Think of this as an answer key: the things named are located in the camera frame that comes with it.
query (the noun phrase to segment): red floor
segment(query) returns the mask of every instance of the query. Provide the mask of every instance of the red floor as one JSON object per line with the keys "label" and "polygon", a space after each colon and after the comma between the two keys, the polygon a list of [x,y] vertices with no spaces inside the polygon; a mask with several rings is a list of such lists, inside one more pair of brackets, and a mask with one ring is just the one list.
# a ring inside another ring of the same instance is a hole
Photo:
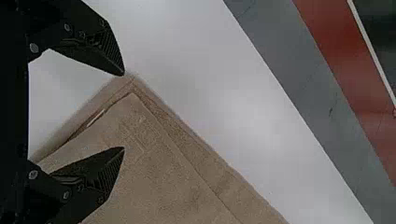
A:
{"label": "red floor", "polygon": [[347,0],[293,0],[396,185],[394,105]]}

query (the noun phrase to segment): folded towel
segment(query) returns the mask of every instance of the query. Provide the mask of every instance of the folded towel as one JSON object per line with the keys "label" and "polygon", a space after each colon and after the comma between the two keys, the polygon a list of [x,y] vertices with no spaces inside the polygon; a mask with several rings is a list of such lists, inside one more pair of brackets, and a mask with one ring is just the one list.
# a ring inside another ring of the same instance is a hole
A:
{"label": "folded towel", "polygon": [[110,199],[83,223],[287,223],[142,81],[126,77],[125,83],[39,163],[51,172],[125,147]]}

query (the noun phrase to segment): white surface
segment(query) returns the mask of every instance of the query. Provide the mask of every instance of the white surface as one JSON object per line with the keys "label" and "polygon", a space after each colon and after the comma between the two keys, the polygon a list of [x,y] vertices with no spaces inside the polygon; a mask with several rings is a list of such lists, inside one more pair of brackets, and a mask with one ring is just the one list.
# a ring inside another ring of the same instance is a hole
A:
{"label": "white surface", "polygon": [[353,3],[353,0],[347,0],[349,4],[350,10],[352,11],[353,17],[355,18],[356,23],[358,24],[359,29],[361,30],[361,35],[363,36],[364,41],[366,42],[367,48],[370,50],[370,54],[375,63],[375,67],[378,70],[379,75],[381,76],[382,81],[384,82],[385,88],[387,89],[390,99],[393,104],[396,106],[396,97],[393,93],[392,87],[389,85],[387,76],[385,75],[384,69],[382,68],[381,62],[378,60],[376,56],[375,50],[373,48],[373,44],[370,40],[370,37],[367,35],[366,29],[364,28],[363,23],[361,22],[361,17],[359,16],[358,10]]}
{"label": "white surface", "polygon": [[29,157],[87,103],[111,75],[48,50],[29,63]]}
{"label": "white surface", "polygon": [[[287,221],[372,223],[221,0],[88,3],[112,24],[127,70],[139,73]],[[44,65],[35,66],[39,73]],[[73,66],[63,73],[75,73]],[[73,97],[76,105],[83,101]]]}

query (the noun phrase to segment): black bolt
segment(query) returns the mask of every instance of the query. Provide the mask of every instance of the black bolt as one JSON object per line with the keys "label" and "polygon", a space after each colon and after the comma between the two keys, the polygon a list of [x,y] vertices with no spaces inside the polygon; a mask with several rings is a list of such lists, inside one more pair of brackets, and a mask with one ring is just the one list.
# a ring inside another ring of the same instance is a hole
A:
{"label": "black bolt", "polygon": [[77,187],[77,191],[78,192],[82,192],[84,190],[84,185],[78,185],[78,187]]}
{"label": "black bolt", "polygon": [[38,176],[38,171],[37,170],[33,170],[29,173],[29,179],[34,180],[36,179]]}
{"label": "black bolt", "polygon": [[98,203],[99,204],[102,204],[102,203],[104,203],[105,202],[105,198],[104,197],[99,197],[98,198]]}
{"label": "black bolt", "polygon": [[100,25],[101,25],[102,27],[105,27],[105,26],[106,26],[104,20],[100,20],[99,23],[100,23]]}
{"label": "black bolt", "polygon": [[70,28],[69,24],[65,24],[65,25],[64,25],[64,29],[65,29],[67,32],[70,32],[70,31],[72,30],[72,28]]}
{"label": "black bolt", "polygon": [[78,32],[79,37],[85,39],[85,33],[83,31]]}

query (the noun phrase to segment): fabric texture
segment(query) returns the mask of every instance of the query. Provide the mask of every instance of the fabric texture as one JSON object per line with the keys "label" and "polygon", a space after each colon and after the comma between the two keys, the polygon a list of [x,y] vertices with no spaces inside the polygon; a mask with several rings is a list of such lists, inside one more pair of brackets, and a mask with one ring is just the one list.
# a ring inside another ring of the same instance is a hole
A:
{"label": "fabric texture", "polygon": [[52,172],[125,147],[109,200],[83,223],[287,223],[141,80],[123,79],[123,88],[39,163]]}

